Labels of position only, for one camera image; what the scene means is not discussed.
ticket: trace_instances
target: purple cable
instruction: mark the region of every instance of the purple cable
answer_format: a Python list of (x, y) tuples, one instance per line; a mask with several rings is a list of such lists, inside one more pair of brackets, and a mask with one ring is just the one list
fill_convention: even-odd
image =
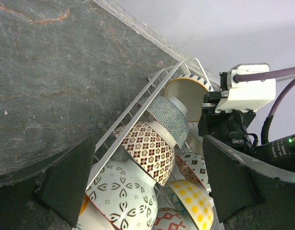
[(275, 111), (277, 110), (278, 106), (286, 96), (286, 94), (295, 86), (295, 78), (289, 82), (289, 84), (284, 88), (284, 90), (281, 92), (281, 94), (277, 97), (276, 101), (274, 102), (272, 109), (269, 112), (268, 117), (271, 117), (275, 114)]
[(295, 67), (275, 70), (264, 73), (253, 73), (253, 74), (242, 74), (236, 75), (234, 77), (235, 82), (243, 82), (243, 81), (259, 81), (259, 80), (267, 80), (273, 78), (281, 78), (285, 76), (295, 75)]

